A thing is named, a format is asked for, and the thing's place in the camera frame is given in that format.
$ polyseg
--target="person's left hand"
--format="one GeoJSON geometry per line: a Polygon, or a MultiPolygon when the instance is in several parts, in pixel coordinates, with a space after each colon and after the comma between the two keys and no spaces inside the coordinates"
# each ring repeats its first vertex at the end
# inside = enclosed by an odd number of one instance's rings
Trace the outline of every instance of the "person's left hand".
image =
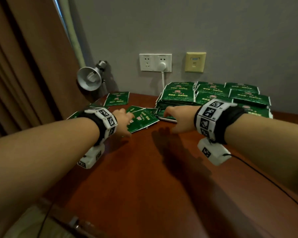
{"type": "Polygon", "coordinates": [[[128,131],[127,125],[135,117],[133,113],[128,112],[124,108],[117,109],[112,114],[116,117],[118,126],[116,130],[116,135],[130,137],[131,133],[128,131]]]}

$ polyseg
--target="brown curtain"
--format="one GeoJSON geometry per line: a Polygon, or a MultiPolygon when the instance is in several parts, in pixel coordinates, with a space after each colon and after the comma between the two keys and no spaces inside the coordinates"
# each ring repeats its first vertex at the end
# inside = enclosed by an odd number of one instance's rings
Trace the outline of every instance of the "brown curtain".
{"type": "Polygon", "coordinates": [[[0,135],[66,119],[88,101],[53,0],[0,0],[0,135]]]}

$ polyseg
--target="brown wooden desk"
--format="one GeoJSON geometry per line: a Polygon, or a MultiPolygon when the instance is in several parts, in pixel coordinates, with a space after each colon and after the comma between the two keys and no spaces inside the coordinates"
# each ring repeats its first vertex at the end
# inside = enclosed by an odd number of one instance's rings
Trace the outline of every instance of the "brown wooden desk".
{"type": "MultiPolygon", "coordinates": [[[[110,110],[153,108],[156,99],[130,94],[128,105],[110,110]]],[[[296,115],[275,117],[298,123],[296,115]]],[[[290,198],[235,158],[213,166],[197,148],[201,135],[169,137],[174,125],[160,121],[130,139],[107,140],[92,169],[75,166],[63,178],[56,203],[109,237],[245,237],[246,230],[249,237],[298,237],[290,198]]]]}

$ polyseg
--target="white power cord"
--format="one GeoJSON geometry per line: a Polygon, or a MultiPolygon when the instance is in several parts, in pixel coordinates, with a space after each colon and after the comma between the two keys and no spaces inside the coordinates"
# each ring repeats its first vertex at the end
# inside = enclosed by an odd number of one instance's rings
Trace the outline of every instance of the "white power cord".
{"type": "Polygon", "coordinates": [[[164,62],[159,63],[158,68],[157,68],[158,71],[160,71],[162,74],[162,89],[165,88],[165,73],[164,73],[164,71],[166,70],[166,68],[167,68],[167,65],[164,62]]]}

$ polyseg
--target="yellow wall plate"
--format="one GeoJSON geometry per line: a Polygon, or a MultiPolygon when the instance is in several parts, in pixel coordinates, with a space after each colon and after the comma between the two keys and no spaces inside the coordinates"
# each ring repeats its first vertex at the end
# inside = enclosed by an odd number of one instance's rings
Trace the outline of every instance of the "yellow wall plate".
{"type": "Polygon", "coordinates": [[[202,73],[204,71],[206,55],[207,53],[187,53],[185,71],[202,73]]]}

